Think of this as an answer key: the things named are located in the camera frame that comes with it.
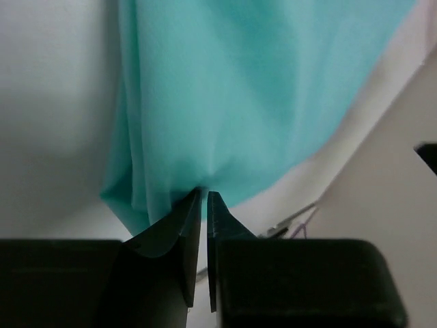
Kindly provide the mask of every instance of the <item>cloth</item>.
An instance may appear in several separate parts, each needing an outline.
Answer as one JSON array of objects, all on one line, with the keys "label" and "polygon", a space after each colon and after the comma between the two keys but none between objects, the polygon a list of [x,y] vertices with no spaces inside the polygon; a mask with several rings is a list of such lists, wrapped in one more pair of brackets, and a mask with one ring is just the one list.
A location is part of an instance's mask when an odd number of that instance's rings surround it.
[{"label": "cloth", "polygon": [[414,0],[119,0],[103,200],[133,233],[194,187],[252,197],[335,132]]}]

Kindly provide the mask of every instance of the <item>fabric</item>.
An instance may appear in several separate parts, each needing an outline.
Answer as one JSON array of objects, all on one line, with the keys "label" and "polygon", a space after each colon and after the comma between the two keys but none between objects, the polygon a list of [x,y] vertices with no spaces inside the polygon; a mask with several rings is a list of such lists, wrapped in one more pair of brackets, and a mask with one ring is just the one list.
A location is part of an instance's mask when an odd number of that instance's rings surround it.
[{"label": "fabric", "polygon": [[120,0],[103,200],[137,234],[194,187],[236,205],[335,132],[414,0]]}]

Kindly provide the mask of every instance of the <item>turquoise fabric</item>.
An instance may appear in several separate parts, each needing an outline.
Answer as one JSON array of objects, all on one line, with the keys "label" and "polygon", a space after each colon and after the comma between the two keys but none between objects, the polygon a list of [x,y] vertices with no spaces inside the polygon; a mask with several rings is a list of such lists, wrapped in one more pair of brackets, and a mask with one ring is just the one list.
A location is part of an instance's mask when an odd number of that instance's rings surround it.
[{"label": "turquoise fabric", "polygon": [[335,132],[414,0],[120,0],[103,200],[137,234],[194,187],[236,205]]}]

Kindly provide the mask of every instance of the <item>white surface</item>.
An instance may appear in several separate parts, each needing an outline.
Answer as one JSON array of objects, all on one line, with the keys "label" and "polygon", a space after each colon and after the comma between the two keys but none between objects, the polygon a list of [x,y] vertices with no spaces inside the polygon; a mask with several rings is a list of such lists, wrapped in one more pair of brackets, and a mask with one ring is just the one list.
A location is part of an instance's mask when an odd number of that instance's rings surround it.
[{"label": "white surface", "polygon": [[[328,145],[232,210],[248,228],[263,232],[326,190],[425,58],[429,8],[419,0]],[[116,1],[0,0],[0,44],[0,236],[128,238],[97,197],[117,89]]]},{"label": "white surface", "polygon": [[326,192],[308,229],[310,237],[375,243],[410,328],[437,327],[437,176],[414,151],[437,142],[436,90],[437,51]]}]

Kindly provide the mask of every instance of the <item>beige surface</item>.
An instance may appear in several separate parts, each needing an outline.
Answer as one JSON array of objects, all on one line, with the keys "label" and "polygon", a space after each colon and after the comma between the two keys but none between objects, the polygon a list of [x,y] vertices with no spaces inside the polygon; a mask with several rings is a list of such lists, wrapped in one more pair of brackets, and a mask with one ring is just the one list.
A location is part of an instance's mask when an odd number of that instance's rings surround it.
[{"label": "beige surface", "polygon": [[437,141],[437,52],[346,165],[310,237],[356,237],[386,256],[410,327],[437,327],[437,176],[413,150]]}]

